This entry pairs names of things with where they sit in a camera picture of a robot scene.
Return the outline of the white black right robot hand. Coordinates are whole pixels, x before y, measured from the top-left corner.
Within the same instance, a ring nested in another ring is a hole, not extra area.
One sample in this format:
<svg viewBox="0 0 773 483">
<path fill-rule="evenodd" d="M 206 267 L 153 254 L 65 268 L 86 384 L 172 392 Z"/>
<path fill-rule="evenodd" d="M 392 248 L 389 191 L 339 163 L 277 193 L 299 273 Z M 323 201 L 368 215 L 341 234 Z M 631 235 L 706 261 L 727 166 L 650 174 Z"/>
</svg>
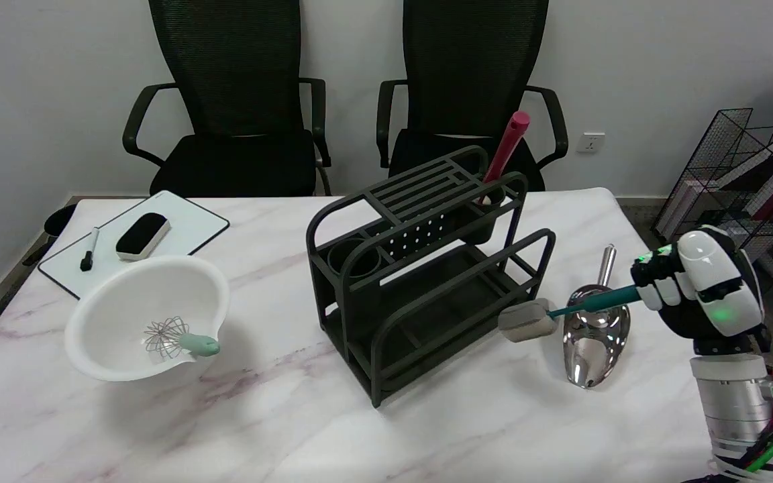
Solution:
<svg viewBox="0 0 773 483">
<path fill-rule="evenodd" d="M 770 351 L 754 266 L 723 229 L 703 224 L 637 257 L 631 278 L 644 305 L 689 339 L 696 356 Z"/>
</svg>

